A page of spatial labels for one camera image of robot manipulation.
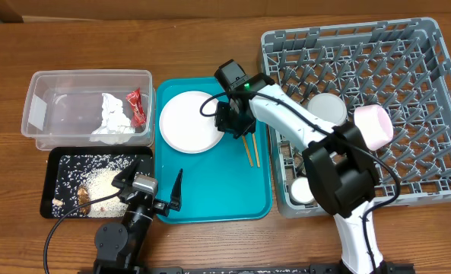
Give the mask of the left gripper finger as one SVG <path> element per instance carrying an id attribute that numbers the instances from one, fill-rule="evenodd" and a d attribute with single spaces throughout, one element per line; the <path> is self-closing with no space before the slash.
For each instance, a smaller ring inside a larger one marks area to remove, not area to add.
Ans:
<path id="1" fill-rule="evenodd" d="M 136 158 L 128 167 L 124 168 L 113 178 L 112 186 L 119 189 L 124 189 L 128 186 L 131 186 L 135 179 L 135 175 L 138 171 L 140 163 L 141 159 Z"/>
<path id="2" fill-rule="evenodd" d="M 179 170 L 170 194 L 170 209 L 179 212 L 182 204 L 181 186 L 183 181 L 183 169 Z"/>

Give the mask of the wooden chopstick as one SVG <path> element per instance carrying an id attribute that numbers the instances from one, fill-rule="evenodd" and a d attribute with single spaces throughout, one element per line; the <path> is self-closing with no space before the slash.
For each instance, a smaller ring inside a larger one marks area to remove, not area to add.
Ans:
<path id="1" fill-rule="evenodd" d="M 244 145 L 244 148 L 245 148 L 245 151 L 246 151 L 246 155 L 248 157 L 249 165 L 250 165 L 250 167 L 254 167 L 254 163 L 253 163 L 252 156 L 251 156 L 251 153 L 250 153 L 250 150 L 249 150 L 249 146 L 247 144 L 246 137 L 244 135 L 242 135 L 241 138 L 243 140 L 243 145 Z"/>
<path id="2" fill-rule="evenodd" d="M 261 167 L 255 133 L 252 133 L 252 143 L 253 143 L 254 152 L 255 152 L 255 156 L 256 156 L 256 165 L 257 165 L 257 167 Z"/>

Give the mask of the rice and meat leftovers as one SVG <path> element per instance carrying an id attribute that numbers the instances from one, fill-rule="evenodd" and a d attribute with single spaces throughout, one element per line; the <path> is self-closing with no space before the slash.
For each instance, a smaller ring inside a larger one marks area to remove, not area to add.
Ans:
<path id="1" fill-rule="evenodd" d="M 119 191 L 113 178 L 137 157 L 135 155 L 63 155 L 59 159 L 51 215 L 63 216 L 86 202 Z"/>

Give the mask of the white tissue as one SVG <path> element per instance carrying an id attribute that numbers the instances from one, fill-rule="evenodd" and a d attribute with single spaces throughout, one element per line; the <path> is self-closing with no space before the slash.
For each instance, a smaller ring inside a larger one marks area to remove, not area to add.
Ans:
<path id="1" fill-rule="evenodd" d="M 135 133 L 131 120 L 124 114 L 123 102 L 109 93 L 102 93 L 102 123 L 91 133 L 91 142 L 122 145 Z"/>

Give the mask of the pink round plate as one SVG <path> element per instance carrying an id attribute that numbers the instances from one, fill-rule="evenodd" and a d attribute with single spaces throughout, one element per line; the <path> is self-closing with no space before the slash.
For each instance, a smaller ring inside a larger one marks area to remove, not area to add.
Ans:
<path id="1" fill-rule="evenodd" d="M 164 141 L 173 149 L 198 154 L 213 148 L 224 133 L 218 131 L 214 117 L 200 113 L 211 98 L 203 91 L 187 91 L 170 99 L 160 112 L 159 127 Z"/>

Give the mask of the red snack wrapper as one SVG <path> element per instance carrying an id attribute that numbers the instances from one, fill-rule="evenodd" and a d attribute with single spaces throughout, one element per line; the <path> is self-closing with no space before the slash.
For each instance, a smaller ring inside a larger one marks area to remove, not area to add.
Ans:
<path id="1" fill-rule="evenodd" d="M 129 102 L 133 111 L 131 126 L 136 128 L 144 125 L 147 122 L 147 117 L 141 103 L 141 89 L 137 88 L 135 91 L 128 94 L 126 100 Z"/>

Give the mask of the white cup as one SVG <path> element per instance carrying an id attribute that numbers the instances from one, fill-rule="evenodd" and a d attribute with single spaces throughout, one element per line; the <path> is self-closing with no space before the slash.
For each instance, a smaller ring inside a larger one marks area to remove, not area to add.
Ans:
<path id="1" fill-rule="evenodd" d="M 290 186 L 290 198 L 297 204 L 310 204 L 315 202 L 309 181 L 306 177 L 296 178 Z"/>

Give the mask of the grey-white bowl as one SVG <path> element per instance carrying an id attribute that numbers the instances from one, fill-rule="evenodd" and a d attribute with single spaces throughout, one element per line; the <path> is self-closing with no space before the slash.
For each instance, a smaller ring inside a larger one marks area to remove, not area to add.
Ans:
<path id="1" fill-rule="evenodd" d="M 306 109 L 313 115 L 337 126 L 345 123 L 348 118 L 347 107 L 344 101 L 330 93 L 313 96 L 307 103 Z"/>

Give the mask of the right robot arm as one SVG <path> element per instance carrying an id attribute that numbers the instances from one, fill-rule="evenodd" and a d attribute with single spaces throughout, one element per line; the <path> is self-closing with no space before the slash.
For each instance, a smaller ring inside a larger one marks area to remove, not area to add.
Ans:
<path id="1" fill-rule="evenodd" d="M 350 122 L 337 126 L 314 116 L 272 78 L 250 77 L 233 60 L 214 76 L 228 99 L 214 114 L 218 130 L 238 138 L 260 121 L 280 132 L 302 152 L 313 198 L 335 219 L 343 267 L 351 273 L 380 272 L 383 257 L 367 220 L 379 174 L 360 130 Z"/>

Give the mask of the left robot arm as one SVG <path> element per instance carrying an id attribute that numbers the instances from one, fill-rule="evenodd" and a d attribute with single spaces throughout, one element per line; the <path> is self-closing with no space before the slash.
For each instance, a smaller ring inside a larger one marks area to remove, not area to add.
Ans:
<path id="1" fill-rule="evenodd" d="M 121 222 L 110 222 L 97 230 L 94 273 L 146 273 L 146 267 L 137 260 L 154 216 L 167 217 L 171 210 L 181 209 L 183 171 L 179 171 L 166 202 L 157 198 L 157 180 L 138 173 L 142 165 L 141 160 L 135 160 L 113 178 L 119 201 L 127 208 Z"/>

